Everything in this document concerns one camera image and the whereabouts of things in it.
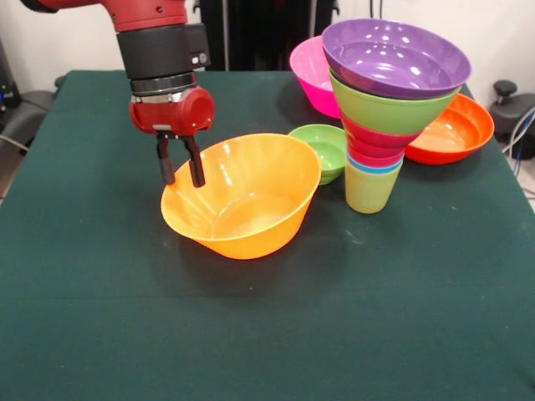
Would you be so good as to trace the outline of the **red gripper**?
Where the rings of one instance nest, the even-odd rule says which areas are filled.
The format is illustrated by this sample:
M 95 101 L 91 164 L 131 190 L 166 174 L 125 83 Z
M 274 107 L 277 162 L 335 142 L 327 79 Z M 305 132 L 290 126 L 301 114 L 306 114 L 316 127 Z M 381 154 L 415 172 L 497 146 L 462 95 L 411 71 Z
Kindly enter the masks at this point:
M 185 135 L 181 140 L 190 155 L 192 184 L 196 188 L 206 184 L 201 153 L 193 135 L 199 129 L 209 129 L 213 123 L 215 103 L 208 91 L 195 87 L 174 94 L 132 96 L 129 111 L 133 123 L 142 132 L 156 135 L 165 131 Z M 157 135 L 156 151 L 162 179 L 167 185 L 172 185 L 176 179 L 168 144 L 164 134 Z

